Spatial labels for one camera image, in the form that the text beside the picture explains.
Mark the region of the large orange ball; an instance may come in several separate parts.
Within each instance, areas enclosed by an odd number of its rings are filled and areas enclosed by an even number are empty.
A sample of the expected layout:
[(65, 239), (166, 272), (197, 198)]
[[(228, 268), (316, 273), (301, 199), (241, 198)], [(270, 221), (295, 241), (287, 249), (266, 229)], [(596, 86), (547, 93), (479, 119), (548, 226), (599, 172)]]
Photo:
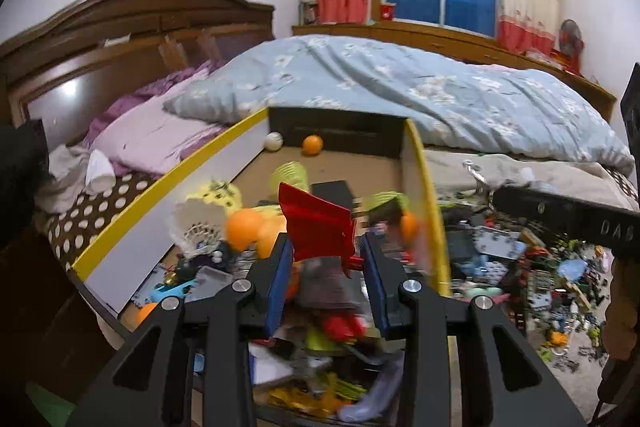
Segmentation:
[(252, 208), (236, 210), (226, 221), (226, 239), (235, 251), (246, 251), (257, 241), (264, 216)]

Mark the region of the red plastic toy piece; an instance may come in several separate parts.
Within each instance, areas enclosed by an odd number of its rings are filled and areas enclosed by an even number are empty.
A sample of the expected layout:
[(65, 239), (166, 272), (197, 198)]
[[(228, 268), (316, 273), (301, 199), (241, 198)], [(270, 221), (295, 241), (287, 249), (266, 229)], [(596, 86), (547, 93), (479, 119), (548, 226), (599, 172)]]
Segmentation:
[(337, 257), (346, 277), (363, 268), (356, 253), (356, 221), (350, 211), (300, 188), (279, 184), (279, 204), (294, 260)]

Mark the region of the light blue plastic piece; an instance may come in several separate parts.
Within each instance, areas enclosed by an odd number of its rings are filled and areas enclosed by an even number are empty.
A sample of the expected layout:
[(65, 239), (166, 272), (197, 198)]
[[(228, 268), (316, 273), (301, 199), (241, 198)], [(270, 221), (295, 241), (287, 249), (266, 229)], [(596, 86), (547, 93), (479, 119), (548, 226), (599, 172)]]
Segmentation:
[(556, 269), (558, 277), (568, 283), (575, 283), (587, 271), (588, 263), (584, 259), (567, 259), (562, 261)]

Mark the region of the grey lego plate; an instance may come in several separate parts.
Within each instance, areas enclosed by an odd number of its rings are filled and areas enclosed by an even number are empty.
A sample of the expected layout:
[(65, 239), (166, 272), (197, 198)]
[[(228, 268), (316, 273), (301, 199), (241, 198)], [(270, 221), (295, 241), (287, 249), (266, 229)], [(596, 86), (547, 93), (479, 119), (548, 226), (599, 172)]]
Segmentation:
[(514, 260), (526, 251), (526, 244), (518, 238), (518, 233), (501, 231), (487, 227), (476, 227), (472, 232), (476, 250), (486, 256)]

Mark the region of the white feather shuttlecock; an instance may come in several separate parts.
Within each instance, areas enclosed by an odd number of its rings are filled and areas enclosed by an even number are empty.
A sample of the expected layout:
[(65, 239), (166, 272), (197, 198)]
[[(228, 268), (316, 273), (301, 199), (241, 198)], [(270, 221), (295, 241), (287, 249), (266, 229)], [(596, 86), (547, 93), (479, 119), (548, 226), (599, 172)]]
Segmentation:
[(203, 199), (179, 202), (168, 219), (168, 232), (186, 259), (213, 254), (224, 239), (226, 213)]

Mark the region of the beige bed blanket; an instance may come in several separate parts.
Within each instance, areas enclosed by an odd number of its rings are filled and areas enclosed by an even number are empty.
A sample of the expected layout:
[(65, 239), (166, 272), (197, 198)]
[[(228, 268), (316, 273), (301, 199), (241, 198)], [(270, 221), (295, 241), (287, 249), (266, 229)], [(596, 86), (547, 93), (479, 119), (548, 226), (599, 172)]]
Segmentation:
[[(487, 273), (479, 277), (469, 262), (456, 263), (454, 289), (467, 296), (500, 289), (509, 298), (509, 317), (582, 416), (599, 413), (602, 379), (616, 358), (628, 355), (636, 338), (638, 265), (615, 259), (610, 248), (500, 212), (491, 196), (503, 185), (514, 185), (633, 212), (637, 203), (597, 162), (522, 161), (434, 148), (425, 156), (447, 227), (478, 219), (469, 234), (476, 227), (493, 228), (518, 233), (526, 244), (518, 259), (489, 258)], [(575, 283), (560, 279), (558, 265), (576, 258), (588, 263), (585, 274)]]

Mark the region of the brown polka dot blanket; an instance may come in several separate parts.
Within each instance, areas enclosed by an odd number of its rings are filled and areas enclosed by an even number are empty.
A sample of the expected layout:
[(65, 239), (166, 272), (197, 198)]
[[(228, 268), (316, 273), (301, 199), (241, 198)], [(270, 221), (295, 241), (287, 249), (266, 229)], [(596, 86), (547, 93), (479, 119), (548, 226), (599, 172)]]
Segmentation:
[(70, 210), (46, 215), (42, 233), (51, 251), (68, 271), (103, 230), (156, 181), (144, 172), (118, 176), (113, 188), (98, 195), (80, 193)]

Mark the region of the red standing fan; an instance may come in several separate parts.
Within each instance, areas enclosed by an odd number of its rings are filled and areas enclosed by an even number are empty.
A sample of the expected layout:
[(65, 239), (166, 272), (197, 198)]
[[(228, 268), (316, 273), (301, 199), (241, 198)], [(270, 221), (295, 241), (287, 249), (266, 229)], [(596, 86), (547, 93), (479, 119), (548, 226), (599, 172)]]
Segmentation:
[(560, 52), (567, 59), (566, 69), (580, 76), (580, 57), (585, 43), (582, 32), (574, 20), (563, 20), (559, 31)]

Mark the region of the blue floral duvet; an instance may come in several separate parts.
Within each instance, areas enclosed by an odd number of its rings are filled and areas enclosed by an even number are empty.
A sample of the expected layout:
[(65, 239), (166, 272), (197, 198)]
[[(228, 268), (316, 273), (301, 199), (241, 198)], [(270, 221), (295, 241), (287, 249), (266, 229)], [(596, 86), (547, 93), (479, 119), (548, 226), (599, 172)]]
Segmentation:
[(225, 124), (264, 107), (393, 115), (413, 119), (426, 145), (634, 170), (634, 156), (605, 119), (546, 72), (465, 64), (365, 38), (263, 42), (191, 81), (164, 107)]

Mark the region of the yellow plush toy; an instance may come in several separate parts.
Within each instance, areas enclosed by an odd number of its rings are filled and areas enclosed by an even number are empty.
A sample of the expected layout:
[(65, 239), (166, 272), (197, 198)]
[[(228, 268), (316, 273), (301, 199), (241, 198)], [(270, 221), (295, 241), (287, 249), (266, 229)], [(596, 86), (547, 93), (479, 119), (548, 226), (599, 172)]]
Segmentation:
[(205, 204), (215, 204), (221, 207), (227, 216), (243, 207), (240, 190), (232, 183), (212, 180), (192, 192), (187, 199), (201, 199)]

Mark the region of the white rolled cloth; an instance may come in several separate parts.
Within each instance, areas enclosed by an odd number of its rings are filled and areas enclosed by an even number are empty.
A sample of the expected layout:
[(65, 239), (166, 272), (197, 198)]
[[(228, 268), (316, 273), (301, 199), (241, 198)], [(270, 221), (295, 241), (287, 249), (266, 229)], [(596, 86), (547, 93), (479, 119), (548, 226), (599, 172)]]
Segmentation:
[(115, 183), (116, 174), (111, 161), (100, 150), (93, 150), (86, 170), (86, 192), (89, 195), (98, 195), (111, 190)]

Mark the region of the pink pillow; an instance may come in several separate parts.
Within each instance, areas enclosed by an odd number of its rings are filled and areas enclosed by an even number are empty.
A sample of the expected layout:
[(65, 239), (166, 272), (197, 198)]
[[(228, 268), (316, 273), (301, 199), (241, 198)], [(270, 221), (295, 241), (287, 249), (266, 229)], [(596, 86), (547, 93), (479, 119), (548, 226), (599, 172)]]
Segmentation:
[(177, 93), (154, 96), (109, 124), (91, 144), (111, 162), (132, 170), (163, 174), (174, 169), (198, 145), (215, 138), (224, 126), (169, 113), (166, 102)]

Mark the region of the yellow plastic shuttlecock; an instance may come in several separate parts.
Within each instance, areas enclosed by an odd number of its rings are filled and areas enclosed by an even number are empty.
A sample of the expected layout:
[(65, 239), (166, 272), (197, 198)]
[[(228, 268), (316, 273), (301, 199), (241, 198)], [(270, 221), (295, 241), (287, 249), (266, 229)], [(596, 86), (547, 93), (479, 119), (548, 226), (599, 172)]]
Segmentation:
[(273, 195), (279, 193), (279, 186), (282, 183), (292, 185), (304, 192), (310, 191), (307, 170), (299, 161), (285, 162), (273, 170), (269, 182)]

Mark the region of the yellow cardboard storage box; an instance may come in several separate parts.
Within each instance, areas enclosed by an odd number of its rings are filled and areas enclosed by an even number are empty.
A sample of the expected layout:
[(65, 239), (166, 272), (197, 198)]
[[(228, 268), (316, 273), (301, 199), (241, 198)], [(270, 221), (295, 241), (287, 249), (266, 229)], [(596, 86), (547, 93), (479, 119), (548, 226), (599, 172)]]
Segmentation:
[[(281, 150), (264, 149), (269, 132), (282, 134)], [(317, 156), (305, 156), (302, 144), (312, 134), (321, 136), (323, 150)], [(408, 198), (412, 216), (408, 253), (416, 265), (416, 273), (408, 277), (448, 297), (450, 271), (442, 214), (416, 125), (401, 117), (332, 109), (261, 109), (243, 119), (122, 210), (74, 262), (72, 272), (100, 313), (115, 320), (163, 254), (175, 246), (168, 232), (175, 205), (208, 182), (221, 180), (240, 190), (242, 208), (255, 209), (265, 221), (283, 216), (278, 194), (271, 193), (269, 182), (273, 170), (288, 161), (299, 161), (306, 168), (308, 193), (350, 211), (361, 258), (360, 239), (369, 232), (352, 201), (386, 179), (386, 173), (376, 167), (378, 159), (393, 163)], [(302, 271), (309, 260), (296, 262), (293, 255), (283, 310), (286, 299), (302, 285)], [(204, 352), (196, 351), (193, 389), (203, 390), (204, 364)]]

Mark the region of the white ping pong ball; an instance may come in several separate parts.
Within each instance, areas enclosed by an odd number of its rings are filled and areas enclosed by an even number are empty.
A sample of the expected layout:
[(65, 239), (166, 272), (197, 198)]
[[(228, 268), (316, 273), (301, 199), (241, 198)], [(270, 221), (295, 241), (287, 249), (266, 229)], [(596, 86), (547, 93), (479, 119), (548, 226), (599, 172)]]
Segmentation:
[(283, 146), (283, 136), (279, 132), (269, 132), (264, 140), (264, 149), (268, 152), (277, 152)]

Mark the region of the orange ping pong ball far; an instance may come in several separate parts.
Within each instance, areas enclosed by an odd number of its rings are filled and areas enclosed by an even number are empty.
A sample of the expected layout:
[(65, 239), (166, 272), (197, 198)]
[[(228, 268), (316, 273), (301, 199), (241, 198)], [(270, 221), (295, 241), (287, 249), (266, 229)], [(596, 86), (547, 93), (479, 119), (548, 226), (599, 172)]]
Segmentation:
[(320, 135), (312, 134), (306, 136), (302, 144), (302, 151), (305, 156), (317, 156), (323, 150), (323, 140)]

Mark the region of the brown wooden headboard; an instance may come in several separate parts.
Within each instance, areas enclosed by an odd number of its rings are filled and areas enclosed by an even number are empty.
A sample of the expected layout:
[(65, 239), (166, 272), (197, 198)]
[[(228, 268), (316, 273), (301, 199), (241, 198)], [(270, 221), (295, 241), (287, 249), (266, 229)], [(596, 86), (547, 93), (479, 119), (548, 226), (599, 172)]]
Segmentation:
[(1, 46), (1, 121), (41, 120), (50, 147), (82, 138), (121, 96), (273, 37), (247, 0), (77, 0)]

